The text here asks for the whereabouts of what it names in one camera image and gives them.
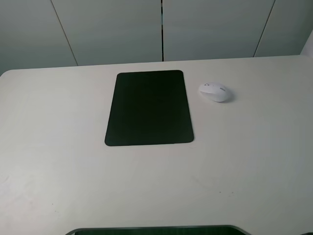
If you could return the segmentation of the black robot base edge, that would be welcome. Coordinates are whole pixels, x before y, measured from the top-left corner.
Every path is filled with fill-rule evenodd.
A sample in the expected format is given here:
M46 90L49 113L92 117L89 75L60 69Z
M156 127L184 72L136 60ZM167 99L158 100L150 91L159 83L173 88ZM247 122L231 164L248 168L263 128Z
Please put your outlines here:
M245 235L232 226L182 226L140 228L85 228L69 232L68 235Z

